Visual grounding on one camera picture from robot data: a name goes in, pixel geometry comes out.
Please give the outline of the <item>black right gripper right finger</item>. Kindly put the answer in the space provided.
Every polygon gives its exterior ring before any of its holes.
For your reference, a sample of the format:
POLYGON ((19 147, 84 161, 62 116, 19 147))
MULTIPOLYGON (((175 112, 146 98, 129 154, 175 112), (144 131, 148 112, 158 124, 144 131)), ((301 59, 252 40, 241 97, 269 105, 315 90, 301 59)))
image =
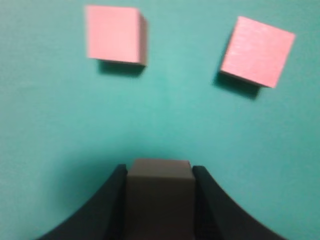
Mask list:
POLYGON ((281 240, 243 210, 218 185, 204 166, 192 167, 195 177, 194 238, 196 240, 281 240))

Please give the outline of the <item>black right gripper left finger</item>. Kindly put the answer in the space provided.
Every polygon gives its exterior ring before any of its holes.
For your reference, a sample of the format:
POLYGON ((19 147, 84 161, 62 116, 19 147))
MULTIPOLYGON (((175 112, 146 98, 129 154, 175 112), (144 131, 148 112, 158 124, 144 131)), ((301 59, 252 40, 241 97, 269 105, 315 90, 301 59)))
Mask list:
POLYGON ((101 188, 73 215, 40 240, 122 240, 127 167, 116 166, 101 188))

